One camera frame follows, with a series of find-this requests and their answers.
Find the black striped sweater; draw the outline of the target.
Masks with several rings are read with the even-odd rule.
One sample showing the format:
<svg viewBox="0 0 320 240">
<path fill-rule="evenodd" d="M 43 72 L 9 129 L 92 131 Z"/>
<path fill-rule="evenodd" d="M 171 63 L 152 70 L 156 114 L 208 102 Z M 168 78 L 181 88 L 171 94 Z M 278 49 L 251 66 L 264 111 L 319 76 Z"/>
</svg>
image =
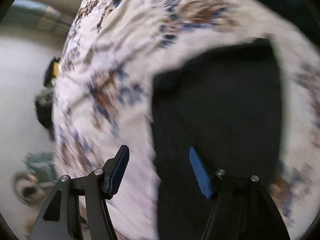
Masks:
<svg viewBox="0 0 320 240">
<path fill-rule="evenodd" d="M 281 141 L 280 72 L 267 39 L 206 51 L 153 77 L 152 137 L 160 239 L 202 239 L 212 207 L 189 160 L 208 174 L 259 177 L 267 189 Z"/>
</svg>

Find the teal storage rack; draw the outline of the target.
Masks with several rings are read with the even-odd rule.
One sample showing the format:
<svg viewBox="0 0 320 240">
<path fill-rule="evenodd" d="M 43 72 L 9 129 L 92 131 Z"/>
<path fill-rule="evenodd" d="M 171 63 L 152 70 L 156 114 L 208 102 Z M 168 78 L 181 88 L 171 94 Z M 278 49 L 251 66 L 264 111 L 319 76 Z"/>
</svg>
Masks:
<svg viewBox="0 0 320 240">
<path fill-rule="evenodd" d="M 55 184 L 58 177 L 54 166 L 52 152 L 37 152 L 26 155 L 25 164 L 29 174 L 33 175 L 38 184 Z"/>
</svg>

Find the yellow box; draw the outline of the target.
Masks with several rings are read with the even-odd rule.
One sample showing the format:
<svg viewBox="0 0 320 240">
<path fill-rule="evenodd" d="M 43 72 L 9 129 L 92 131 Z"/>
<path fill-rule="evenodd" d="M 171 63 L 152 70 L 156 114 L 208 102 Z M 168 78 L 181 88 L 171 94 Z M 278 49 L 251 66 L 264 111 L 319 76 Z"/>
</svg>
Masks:
<svg viewBox="0 0 320 240">
<path fill-rule="evenodd" d="M 52 78 L 57 77 L 58 73 L 59 73 L 59 63 L 58 62 L 54 62 L 53 70 L 52 70 Z"/>
</svg>

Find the floral bed blanket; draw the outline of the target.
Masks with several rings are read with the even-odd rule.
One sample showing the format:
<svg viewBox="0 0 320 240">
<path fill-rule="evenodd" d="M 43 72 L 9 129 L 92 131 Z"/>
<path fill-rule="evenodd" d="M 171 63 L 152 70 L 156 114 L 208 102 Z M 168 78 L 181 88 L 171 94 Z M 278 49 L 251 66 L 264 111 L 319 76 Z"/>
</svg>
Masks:
<svg viewBox="0 0 320 240">
<path fill-rule="evenodd" d="M 291 239 L 319 211 L 319 49 L 256 0 L 83 0 L 55 84 L 55 167 L 80 177 L 121 146 L 130 162 L 108 202 L 120 238 L 156 239 L 152 76 L 207 49 L 271 35 L 284 75 L 285 141 L 271 194 Z"/>
</svg>

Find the left grey curtain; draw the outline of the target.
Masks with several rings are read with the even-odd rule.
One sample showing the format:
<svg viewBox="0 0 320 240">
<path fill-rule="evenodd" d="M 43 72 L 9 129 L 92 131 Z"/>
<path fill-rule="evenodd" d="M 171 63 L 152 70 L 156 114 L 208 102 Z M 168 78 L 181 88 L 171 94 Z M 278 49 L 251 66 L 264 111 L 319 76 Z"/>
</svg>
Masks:
<svg viewBox="0 0 320 240">
<path fill-rule="evenodd" d="M 64 37 L 72 23 L 72 16 L 33 0 L 15 0 L 1 20 L 1 24 L 39 29 Z"/>
</svg>

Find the teal plush blanket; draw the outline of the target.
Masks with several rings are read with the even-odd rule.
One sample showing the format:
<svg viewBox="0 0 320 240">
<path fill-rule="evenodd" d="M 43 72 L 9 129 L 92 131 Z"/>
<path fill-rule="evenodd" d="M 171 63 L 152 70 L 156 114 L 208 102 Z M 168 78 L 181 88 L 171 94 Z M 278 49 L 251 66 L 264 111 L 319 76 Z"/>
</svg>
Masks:
<svg viewBox="0 0 320 240">
<path fill-rule="evenodd" d="M 316 46 L 319 46 L 319 16 L 308 0 L 257 0 L 292 22 Z"/>
</svg>

